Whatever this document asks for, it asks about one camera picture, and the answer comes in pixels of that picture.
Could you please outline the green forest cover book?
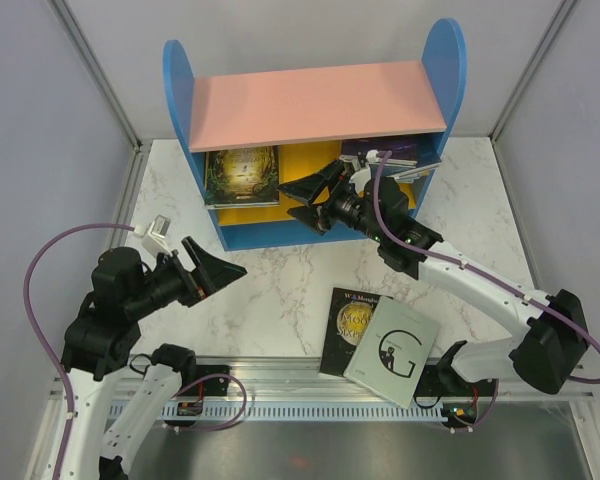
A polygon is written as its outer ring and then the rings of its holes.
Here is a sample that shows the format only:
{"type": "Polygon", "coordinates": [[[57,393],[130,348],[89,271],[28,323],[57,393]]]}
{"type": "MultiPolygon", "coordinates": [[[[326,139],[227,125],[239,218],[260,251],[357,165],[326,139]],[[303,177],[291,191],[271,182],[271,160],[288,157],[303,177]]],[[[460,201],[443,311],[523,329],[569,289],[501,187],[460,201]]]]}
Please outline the green forest cover book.
{"type": "Polygon", "coordinates": [[[279,179],[275,146],[207,152],[205,206],[226,209],[278,205],[279,179]]]}

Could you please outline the teal ocean cover book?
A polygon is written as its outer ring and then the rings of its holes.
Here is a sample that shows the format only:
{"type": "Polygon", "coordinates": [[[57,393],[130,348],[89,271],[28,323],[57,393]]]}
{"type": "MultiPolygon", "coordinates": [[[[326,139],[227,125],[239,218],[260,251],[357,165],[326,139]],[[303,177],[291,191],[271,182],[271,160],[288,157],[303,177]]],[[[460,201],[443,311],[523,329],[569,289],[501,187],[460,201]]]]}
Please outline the teal ocean cover book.
{"type": "Polygon", "coordinates": [[[414,168],[414,169],[406,170],[406,171],[399,172],[399,173],[393,173],[393,174],[391,174],[391,177],[392,177],[392,175],[405,175],[405,174],[410,175],[410,174],[415,174],[417,172],[429,172],[432,170],[436,170],[437,168],[438,168],[437,164],[427,165],[427,166],[423,166],[420,168],[414,168]]]}

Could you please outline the purple Robinson Crusoe book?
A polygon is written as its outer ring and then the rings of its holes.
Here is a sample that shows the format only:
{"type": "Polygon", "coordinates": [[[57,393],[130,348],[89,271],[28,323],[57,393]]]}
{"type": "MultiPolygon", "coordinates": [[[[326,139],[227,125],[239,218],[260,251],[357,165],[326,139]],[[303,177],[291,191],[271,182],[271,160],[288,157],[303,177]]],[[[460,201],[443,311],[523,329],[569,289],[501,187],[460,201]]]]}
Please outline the purple Robinson Crusoe book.
{"type": "Polygon", "coordinates": [[[381,159],[387,151],[391,151],[390,159],[398,161],[416,161],[418,158],[418,145],[409,139],[351,139],[341,144],[339,159],[343,161],[357,159],[363,156],[371,161],[381,159]]]}

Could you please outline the black W.S. book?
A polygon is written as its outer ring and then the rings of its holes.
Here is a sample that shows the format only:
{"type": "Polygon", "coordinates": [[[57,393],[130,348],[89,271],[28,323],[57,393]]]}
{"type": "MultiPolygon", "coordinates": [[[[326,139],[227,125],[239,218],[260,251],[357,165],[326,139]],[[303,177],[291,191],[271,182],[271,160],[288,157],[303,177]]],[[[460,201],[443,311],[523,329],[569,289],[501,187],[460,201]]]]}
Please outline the black W.S. book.
{"type": "Polygon", "coordinates": [[[342,377],[381,296],[334,287],[318,373],[342,377]]]}

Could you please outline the dark navy book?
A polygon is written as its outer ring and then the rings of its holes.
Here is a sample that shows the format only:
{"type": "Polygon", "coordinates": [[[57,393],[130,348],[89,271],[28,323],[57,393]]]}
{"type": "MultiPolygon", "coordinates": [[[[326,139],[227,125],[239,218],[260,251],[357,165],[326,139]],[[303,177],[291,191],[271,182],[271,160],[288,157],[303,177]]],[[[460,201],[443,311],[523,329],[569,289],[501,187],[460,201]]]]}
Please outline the dark navy book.
{"type": "Polygon", "coordinates": [[[434,165],[437,164],[438,166],[441,164],[441,160],[440,159],[434,159],[433,161],[421,161],[421,162],[394,162],[394,161],[388,161],[385,166],[384,169],[388,170],[390,172],[403,172],[406,170],[410,170],[410,169],[414,169],[414,168],[420,168],[423,166],[427,166],[427,165],[434,165]]]}

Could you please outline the grey book with letter G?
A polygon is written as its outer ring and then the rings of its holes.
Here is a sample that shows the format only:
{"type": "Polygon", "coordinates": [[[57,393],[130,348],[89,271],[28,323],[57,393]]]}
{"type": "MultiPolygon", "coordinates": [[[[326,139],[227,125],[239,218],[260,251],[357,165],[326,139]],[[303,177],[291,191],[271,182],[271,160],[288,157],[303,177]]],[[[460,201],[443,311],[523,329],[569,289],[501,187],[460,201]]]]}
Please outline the grey book with letter G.
{"type": "Polygon", "coordinates": [[[408,408],[440,324],[388,297],[380,299],[344,377],[408,408]]]}

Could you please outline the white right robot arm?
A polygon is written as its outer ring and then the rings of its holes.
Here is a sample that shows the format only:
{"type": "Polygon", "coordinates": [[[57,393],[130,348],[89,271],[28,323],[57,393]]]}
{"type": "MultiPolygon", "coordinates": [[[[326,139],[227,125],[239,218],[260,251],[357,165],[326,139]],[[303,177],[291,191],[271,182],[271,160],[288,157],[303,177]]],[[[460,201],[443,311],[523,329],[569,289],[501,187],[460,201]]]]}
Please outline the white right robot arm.
{"type": "Polygon", "coordinates": [[[341,223],[377,244],[398,273],[435,285],[508,331],[487,343],[455,342],[436,364],[438,385],[451,394],[484,380],[520,379],[555,395],[589,348],[580,299],[527,289],[474,263],[409,214],[409,198],[391,177],[375,175],[362,192],[348,166],[335,160],[318,172],[279,185],[297,201],[288,213],[319,235],[341,223]]]}

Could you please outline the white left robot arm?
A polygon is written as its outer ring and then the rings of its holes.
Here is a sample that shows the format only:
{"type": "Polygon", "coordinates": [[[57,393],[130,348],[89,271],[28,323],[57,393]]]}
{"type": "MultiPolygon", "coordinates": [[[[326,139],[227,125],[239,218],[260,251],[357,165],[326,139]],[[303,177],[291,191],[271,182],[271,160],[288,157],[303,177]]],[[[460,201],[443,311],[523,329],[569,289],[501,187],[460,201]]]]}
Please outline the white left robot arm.
{"type": "Polygon", "coordinates": [[[56,479],[125,479],[164,405],[191,393],[199,381],[193,351],[172,344],[157,348],[129,404],[107,422],[116,385],[140,338],[139,323],[178,302],[192,307],[246,275],[192,238],[182,244],[193,261],[186,270],[176,251],[160,251],[145,269],[140,253],[117,247],[102,254],[91,275],[92,290],[64,336],[61,365],[71,381],[67,393],[70,433],[60,440],[56,479]]]}

